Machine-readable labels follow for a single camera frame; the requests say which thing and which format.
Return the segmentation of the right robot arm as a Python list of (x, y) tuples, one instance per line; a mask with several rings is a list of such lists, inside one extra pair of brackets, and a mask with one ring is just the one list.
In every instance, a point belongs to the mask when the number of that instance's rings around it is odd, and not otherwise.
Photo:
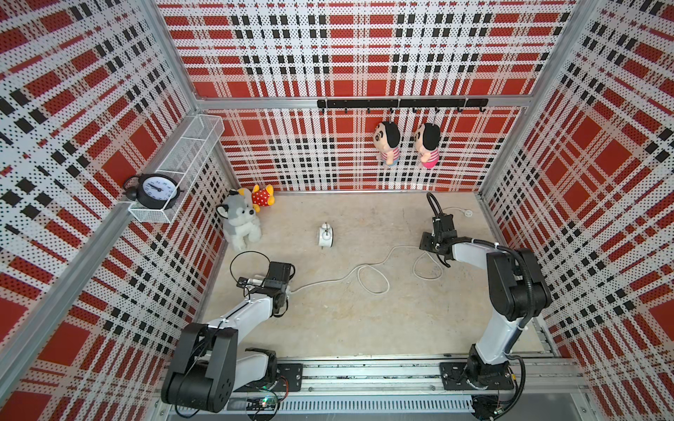
[(442, 364), (447, 390), (508, 390), (515, 343), (528, 323), (552, 304), (541, 266), (529, 249), (511, 249), (487, 240), (460, 237), (453, 217), (433, 218), (433, 231), (423, 233), (419, 249), (442, 262), (468, 263), (486, 271), (493, 315), (463, 364)]

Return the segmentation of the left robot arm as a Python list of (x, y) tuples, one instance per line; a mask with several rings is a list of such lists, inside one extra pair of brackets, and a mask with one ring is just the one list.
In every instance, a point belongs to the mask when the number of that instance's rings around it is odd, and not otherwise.
[(276, 353), (254, 347), (241, 352), (239, 345), (260, 324), (284, 315), (294, 275), (291, 263), (272, 261), (262, 279), (238, 280), (244, 300), (233, 310), (208, 323), (186, 326), (161, 387), (161, 401), (177, 409), (216, 413), (238, 389), (276, 385)]

